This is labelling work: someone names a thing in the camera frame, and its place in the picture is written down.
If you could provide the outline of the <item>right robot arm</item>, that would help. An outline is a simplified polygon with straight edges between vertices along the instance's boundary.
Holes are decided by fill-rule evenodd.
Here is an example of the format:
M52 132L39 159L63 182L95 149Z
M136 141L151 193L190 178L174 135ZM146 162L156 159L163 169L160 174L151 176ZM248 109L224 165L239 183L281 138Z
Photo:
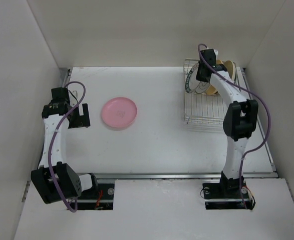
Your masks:
M231 81L226 67L216 63L215 50L200 50L199 57L196 79L215 87L228 106L223 120L227 154L218 190L225 199L239 199L244 183L243 155L248 140L256 129L258 102L247 99L241 93L241 88Z

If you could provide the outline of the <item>cream plate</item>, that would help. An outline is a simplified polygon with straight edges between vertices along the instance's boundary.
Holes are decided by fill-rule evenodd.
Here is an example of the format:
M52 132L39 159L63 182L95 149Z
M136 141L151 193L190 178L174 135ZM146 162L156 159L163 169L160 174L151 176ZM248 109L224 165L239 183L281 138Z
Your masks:
M231 60L226 60L223 62L223 65L226 67L229 77L233 83L235 83L236 80L236 66L234 62Z

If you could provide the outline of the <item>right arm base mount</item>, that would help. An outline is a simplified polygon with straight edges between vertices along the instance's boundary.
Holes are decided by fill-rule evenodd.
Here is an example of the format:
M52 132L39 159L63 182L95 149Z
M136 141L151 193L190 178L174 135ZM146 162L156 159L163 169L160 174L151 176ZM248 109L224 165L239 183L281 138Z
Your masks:
M241 188L237 185L231 193L224 193L217 182L202 184L202 197L206 210L253 210L256 200L249 188L244 184Z

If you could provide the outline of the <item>white green-rimmed plate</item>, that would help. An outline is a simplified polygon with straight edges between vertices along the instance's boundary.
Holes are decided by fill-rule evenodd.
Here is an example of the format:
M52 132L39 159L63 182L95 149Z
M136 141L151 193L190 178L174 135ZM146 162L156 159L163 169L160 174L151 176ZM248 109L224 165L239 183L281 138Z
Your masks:
M202 82L196 79L198 68L199 63L194 64L185 78L185 91L189 94L203 94L210 86L208 82Z

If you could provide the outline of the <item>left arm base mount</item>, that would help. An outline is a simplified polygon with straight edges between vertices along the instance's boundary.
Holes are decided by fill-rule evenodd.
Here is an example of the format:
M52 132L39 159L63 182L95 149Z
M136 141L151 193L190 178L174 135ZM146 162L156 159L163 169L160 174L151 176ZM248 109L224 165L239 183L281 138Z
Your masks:
M98 190L90 189L82 192L78 197L79 211L109 211L113 210L115 184L111 182L99 183Z

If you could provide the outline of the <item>pink plate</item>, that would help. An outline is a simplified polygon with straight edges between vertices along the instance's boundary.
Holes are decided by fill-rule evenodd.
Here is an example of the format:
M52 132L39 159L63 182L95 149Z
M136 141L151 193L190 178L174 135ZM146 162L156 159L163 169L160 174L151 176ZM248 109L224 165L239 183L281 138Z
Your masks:
M124 129L134 122L137 113L137 106L131 99L115 97L103 105L101 119L108 127Z

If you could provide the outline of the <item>yellow plate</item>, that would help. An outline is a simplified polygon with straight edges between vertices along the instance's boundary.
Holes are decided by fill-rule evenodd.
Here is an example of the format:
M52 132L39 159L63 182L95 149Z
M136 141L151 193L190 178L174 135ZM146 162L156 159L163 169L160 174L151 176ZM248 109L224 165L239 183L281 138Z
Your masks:
M216 63L217 64L223 64L223 62L221 61L221 60L216 60ZM208 89L206 90L206 92L205 92L207 95L214 95L214 94L216 94L217 93L217 89L213 86L213 85L210 85L209 87L208 87Z

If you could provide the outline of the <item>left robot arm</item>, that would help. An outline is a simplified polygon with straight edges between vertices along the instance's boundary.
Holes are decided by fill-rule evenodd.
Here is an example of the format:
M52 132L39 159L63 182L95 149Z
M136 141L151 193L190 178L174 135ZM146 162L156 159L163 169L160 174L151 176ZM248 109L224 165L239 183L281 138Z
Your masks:
M66 87L53 88L51 93L52 100L42 111L45 141L38 168L31 172L32 183L46 204L79 198L82 194L94 198L99 191L94 174L79 175L66 162L67 131L91 125L88 105L82 105L80 114L79 105L71 105Z

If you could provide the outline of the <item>wire dish rack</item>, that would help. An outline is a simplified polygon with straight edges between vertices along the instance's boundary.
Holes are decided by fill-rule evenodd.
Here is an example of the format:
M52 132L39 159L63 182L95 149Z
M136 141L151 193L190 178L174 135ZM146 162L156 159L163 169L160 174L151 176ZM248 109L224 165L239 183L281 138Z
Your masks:
M184 81L194 64L198 60L187 58L184 60ZM220 128L222 127L227 106L217 92L214 95L206 93L184 93L184 120L188 124Z

